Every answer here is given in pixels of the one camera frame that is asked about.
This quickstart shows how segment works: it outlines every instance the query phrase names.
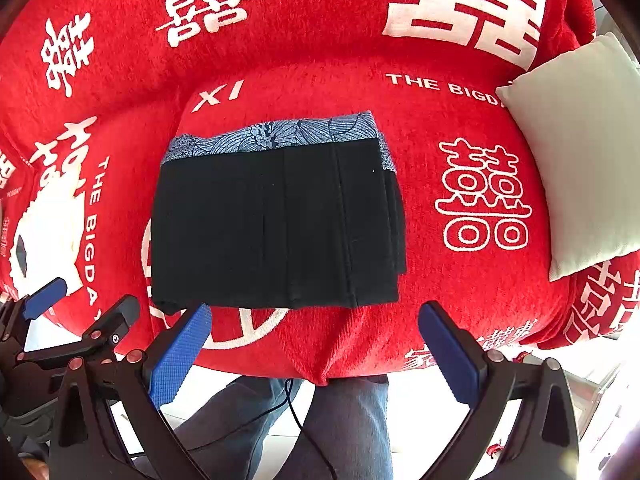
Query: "white circle print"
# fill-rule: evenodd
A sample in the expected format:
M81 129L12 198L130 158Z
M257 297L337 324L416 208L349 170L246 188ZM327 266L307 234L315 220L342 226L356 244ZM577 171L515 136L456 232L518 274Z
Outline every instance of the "white circle print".
M473 233L473 238L466 236ZM463 216L455 218L444 228L445 245L456 252L473 252L484 249L491 239L489 222L483 218Z
M489 183L482 171L474 168L449 168L442 174L442 183L452 193L482 195Z
M504 218L494 229L495 243L506 251L522 249L529 243L529 230L522 220Z

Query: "screw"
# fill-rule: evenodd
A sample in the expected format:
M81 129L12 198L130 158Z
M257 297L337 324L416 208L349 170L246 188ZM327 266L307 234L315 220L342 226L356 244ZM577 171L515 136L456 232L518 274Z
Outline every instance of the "screw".
M556 361L555 359L553 359L552 357L550 357L549 359L547 359L545 361L546 365L551 368L552 370L559 370L560 369L560 363L558 361Z
M138 363L142 361L144 354L142 350L132 350L127 354L127 361L130 363Z
M73 359L71 359L71 361L69 361L69 368L71 368L72 370L78 370L78 368L82 366L83 362L84 361L81 357L74 357Z
M491 349L487 351L486 356L489 358L489 361L494 363L501 363L504 361L504 355L499 350Z

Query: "red plush fabric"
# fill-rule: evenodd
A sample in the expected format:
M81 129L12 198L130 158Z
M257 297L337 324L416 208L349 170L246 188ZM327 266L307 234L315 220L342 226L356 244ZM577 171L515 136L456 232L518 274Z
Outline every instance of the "red plush fabric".
M169 140L371 110L406 211L400 301L216 308L198 364L317 384L427 366L416 315L432 299L485 348L527 335L568 344L574 335L562 340L563 331L598 271L549 283L542 183L495 88L593 31L591 0L31 0L0 45L4 288L17 297L62 274L70 295L47 315L75 333L134 294L141 319L119 351L145 348L175 321L147 290L148 221ZM487 187L470 205L455 191L476 185L469 174L502 195ZM207 190L194 182L185 192ZM482 212L494 215L483 223L474 216ZM638 256L614 266L616 293L628 298ZM582 338L617 327L616 301Z

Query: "black cable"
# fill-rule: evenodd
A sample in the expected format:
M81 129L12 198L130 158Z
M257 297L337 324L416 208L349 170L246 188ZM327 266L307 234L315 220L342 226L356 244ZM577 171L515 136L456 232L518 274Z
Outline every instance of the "black cable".
M287 391L287 382L291 381L291 384L293 386L293 379L287 379L284 383L285 385L285 392ZM213 440L211 442L207 442L206 444L202 444L201 446L196 446L193 449L188 449L188 452L194 452L194 451L199 451L201 449L203 449L204 447L207 446L211 446L212 444L216 444L218 442L220 442L221 440L225 440L228 436L231 436L232 434L234 434L236 431L240 431L243 428L246 428L249 424L253 424L256 420L259 420L261 418L263 418L265 415L269 415L271 412L275 412L276 410L279 410L282 406L284 406L287 403L286 400L283 400L280 404L278 404L277 406L274 406L273 408L271 408L270 410L267 410L266 412L262 412L260 415L254 416L254 418L252 418L251 420L247 421L246 423L242 424L241 426L238 426L237 428L235 428L234 430L229 431L228 433L224 434L223 436L218 437L216 440ZM145 452L142 451L140 453L131 453L129 455L130 458L137 458L139 456L144 456Z
M293 405L291 403L291 390L293 389L293 382L290 383L291 388L287 390L287 381L285 381L284 383L284 393L287 396L287 402L289 403L289 409L291 410L291 415L293 415L293 420L296 421L296 424L300 428L300 433L302 433L305 436L305 438L309 441L309 443L314 448L316 448L318 455L320 455L320 458L322 459L324 464L329 468L329 473L331 473L331 478L333 480L338 480L338 475L335 472L334 466L331 464L331 462L329 462L329 459L324 455L324 453L322 452L322 449L320 449L320 446L318 446L316 441L311 438L311 436L302 427L302 424L300 424L300 421L298 420L298 416L296 415L296 412L293 410Z
M267 410L266 412L261 413L260 415L254 416L254 418L252 418L251 420L249 420L246 423L238 426L234 430L229 431L228 433L224 434L223 436L220 436L216 440L213 440L212 442L207 442L206 444L202 444L201 446L196 446L196 447L194 447L192 449L188 449L187 452L192 453L192 452L195 452L195 451L199 451L199 450L201 450L201 449L203 449L203 448L205 448L207 446L212 446L213 444L216 444L216 443L220 442L221 440L225 440L227 437L231 436L236 431L240 431L243 428L246 428L248 425L253 424L256 420L259 420L259 419L263 418L265 415L269 415L271 412L275 412L276 410L279 410L285 404L289 404L289 409L291 410L291 415L293 415L293 419L296 421L296 424L300 428L300 433L302 433L305 436L305 438L309 441L309 443L318 452L318 455L320 455L320 458L322 459L324 464L328 467L329 473L331 473L332 480L338 480L338 475L335 472L334 466L331 464L331 462L329 462L329 459L322 452L322 449L320 449L320 446L318 446L318 443L316 443L316 441L313 440L309 436L309 434L303 429L302 424L300 424L300 421L298 420L298 416L296 415L296 412L293 409L293 405L291 403L291 391L292 391L292 389L293 389L293 379L287 379L286 381L284 381L284 393L287 396L287 398L285 400L283 400L280 404L278 404L277 406L274 406L273 408ZM144 454L145 454L144 452L132 453L132 454L129 455L129 457L130 458L137 458L139 456L144 456Z

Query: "black fabric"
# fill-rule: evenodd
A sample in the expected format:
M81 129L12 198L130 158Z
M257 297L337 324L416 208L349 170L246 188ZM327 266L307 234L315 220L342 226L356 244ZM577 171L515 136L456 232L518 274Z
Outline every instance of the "black fabric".
M152 299L168 314L398 300L402 202L377 139L171 160L151 226Z

